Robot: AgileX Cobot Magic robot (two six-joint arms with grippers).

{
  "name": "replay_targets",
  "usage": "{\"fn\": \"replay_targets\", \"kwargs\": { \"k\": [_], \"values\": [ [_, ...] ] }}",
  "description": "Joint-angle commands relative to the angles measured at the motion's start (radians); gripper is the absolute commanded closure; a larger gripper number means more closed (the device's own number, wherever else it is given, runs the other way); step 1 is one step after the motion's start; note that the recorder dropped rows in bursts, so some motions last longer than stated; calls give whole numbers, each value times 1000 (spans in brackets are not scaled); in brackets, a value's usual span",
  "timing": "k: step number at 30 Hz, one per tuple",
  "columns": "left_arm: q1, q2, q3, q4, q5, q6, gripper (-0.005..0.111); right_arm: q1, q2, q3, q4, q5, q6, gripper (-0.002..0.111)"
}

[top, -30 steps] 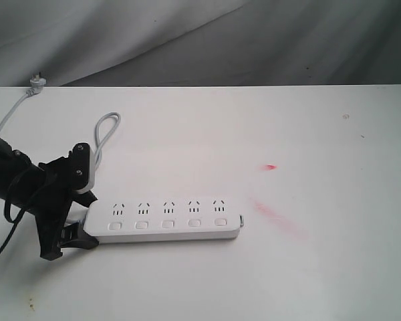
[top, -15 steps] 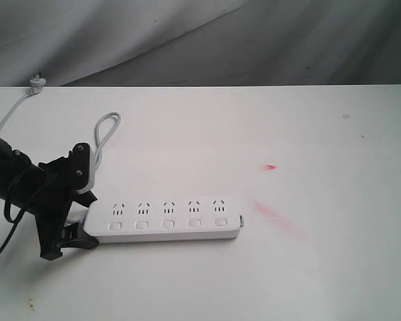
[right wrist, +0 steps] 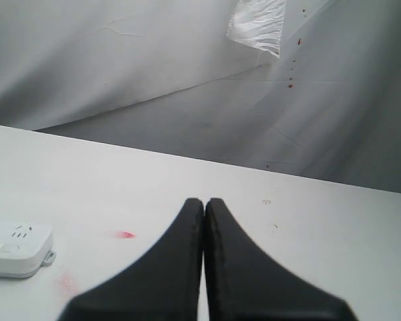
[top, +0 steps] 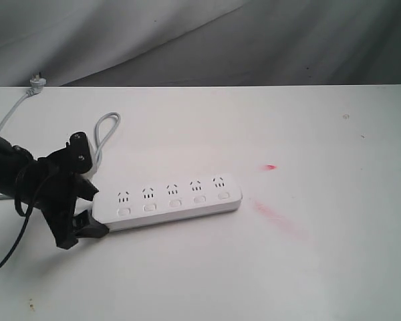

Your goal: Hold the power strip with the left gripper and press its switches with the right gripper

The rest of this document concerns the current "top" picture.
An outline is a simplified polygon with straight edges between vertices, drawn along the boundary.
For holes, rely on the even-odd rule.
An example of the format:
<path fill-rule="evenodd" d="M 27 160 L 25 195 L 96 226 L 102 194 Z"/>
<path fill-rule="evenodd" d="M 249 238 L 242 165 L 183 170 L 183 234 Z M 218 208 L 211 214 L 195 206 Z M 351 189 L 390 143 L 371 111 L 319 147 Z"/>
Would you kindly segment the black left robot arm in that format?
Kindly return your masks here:
<path fill-rule="evenodd" d="M 69 249 L 80 238 L 103 238 L 109 229 L 89 210 L 75 213 L 78 199 L 92 201 L 98 193 L 85 177 L 93 160 L 85 132 L 72 134 L 63 149 L 39 158 L 0 137 L 0 193 L 14 200 L 22 217 L 22 204 L 29 211 L 39 209 L 59 248 Z"/>

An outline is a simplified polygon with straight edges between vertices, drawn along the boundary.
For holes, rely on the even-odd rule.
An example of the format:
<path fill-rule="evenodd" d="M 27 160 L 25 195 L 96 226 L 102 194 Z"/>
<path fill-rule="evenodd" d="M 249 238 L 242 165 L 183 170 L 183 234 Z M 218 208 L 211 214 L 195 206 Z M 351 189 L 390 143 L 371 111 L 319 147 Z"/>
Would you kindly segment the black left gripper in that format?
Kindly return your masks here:
<path fill-rule="evenodd" d="M 88 179 L 76 177 L 73 169 L 74 153 L 68 146 L 34 163 L 41 184 L 35 206 L 61 249 L 70 249 L 79 238 L 100 239 L 109 234 L 109 228 L 96 221 L 90 209 L 74 216 L 76 197 L 93 201 L 99 190 Z"/>

